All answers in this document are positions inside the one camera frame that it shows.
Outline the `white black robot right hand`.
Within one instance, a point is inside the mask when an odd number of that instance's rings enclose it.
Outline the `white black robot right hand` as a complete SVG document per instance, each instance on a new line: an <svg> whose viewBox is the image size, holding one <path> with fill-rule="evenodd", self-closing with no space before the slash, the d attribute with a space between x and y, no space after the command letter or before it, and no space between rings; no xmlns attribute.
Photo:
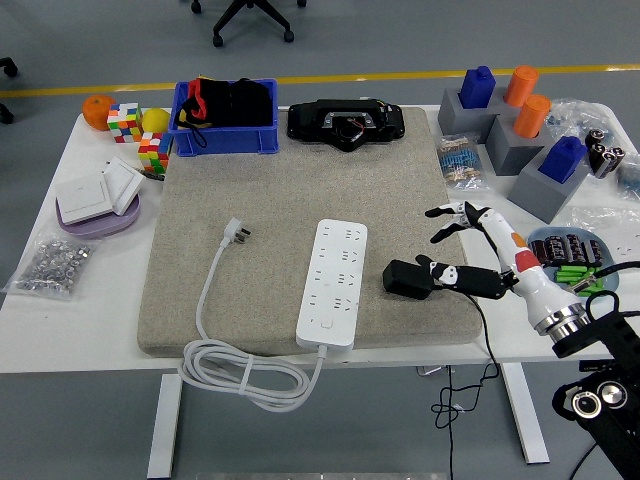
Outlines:
<svg viewBox="0 0 640 480"><path fill-rule="evenodd" d="M425 212L428 218L445 214L453 215L454 219L445 224L431 242L438 243L469 228L481 231L496 253L500 266L517 280L513 291L525 300L529 323L540 335L549 335L568 319L585 315L579 297L547 277L527 243L499 212L468 201L441 205Z"/></svg>

